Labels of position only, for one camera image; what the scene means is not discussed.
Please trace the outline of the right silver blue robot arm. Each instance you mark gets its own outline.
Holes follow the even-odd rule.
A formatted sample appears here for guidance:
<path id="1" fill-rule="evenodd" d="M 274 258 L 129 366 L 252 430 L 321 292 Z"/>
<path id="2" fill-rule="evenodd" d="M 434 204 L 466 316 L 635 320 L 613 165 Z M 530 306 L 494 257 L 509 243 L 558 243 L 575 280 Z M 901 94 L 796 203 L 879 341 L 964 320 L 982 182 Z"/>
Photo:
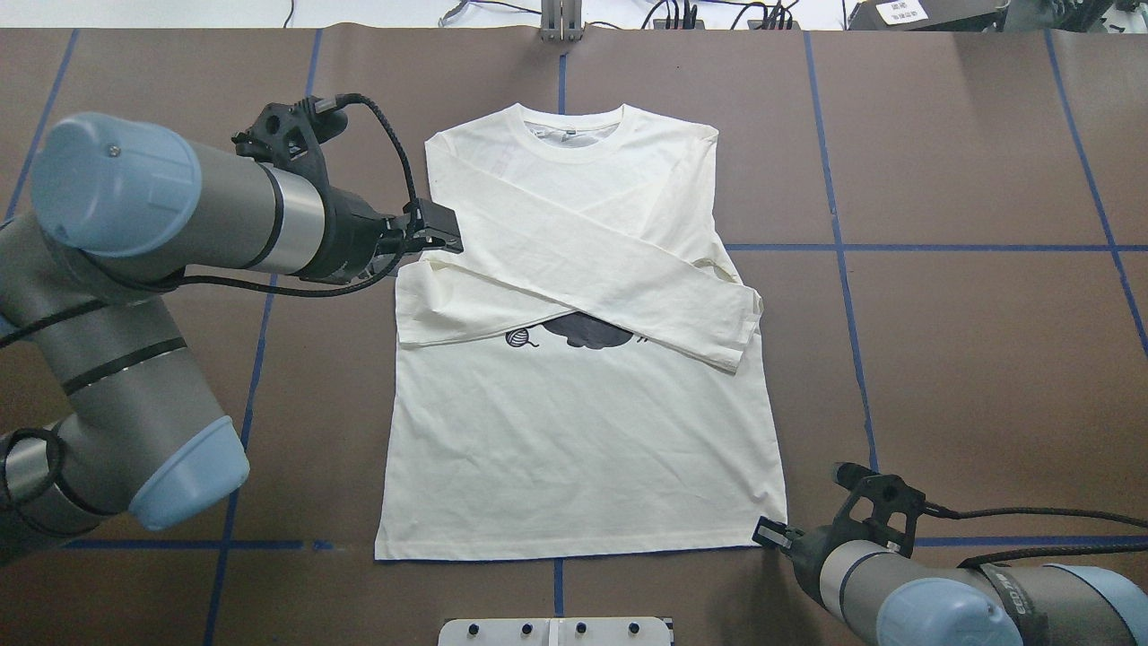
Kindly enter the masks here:
<path id="1" fill-rule="evenodd" d="M 930 568 L 862 530 L 766 517 L 752 539 L 779 548 L 802 592 L 868 645 L 1145 645 L 1145 590 L 1104 568 Z"/>

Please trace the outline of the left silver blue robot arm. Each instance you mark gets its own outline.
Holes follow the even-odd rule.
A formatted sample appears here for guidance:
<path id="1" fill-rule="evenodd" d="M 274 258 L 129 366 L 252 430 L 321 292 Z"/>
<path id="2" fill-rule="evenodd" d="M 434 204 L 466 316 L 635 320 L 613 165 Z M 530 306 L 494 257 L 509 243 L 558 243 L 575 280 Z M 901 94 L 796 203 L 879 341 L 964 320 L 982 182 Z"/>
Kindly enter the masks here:
<path id="1" fill-rule="evenodd" d="M 160 124 L 82 112 L 31 169 L 31 210 L 3 223 L 3 347 L 39 347 L 71 414 L 3 434 L 3 565 L 123 512 L 165 530 L 233 495 L 249 462 L 163 301 L 191 285 L 274 294 L 191 266 L 292 275 L 295 297 L 366 289 L 425 249 L 460 252 L 450 209 L 381 215 L 333 187 L 321 143 L 358 94 L 265 106 L 235 150 Z"/>

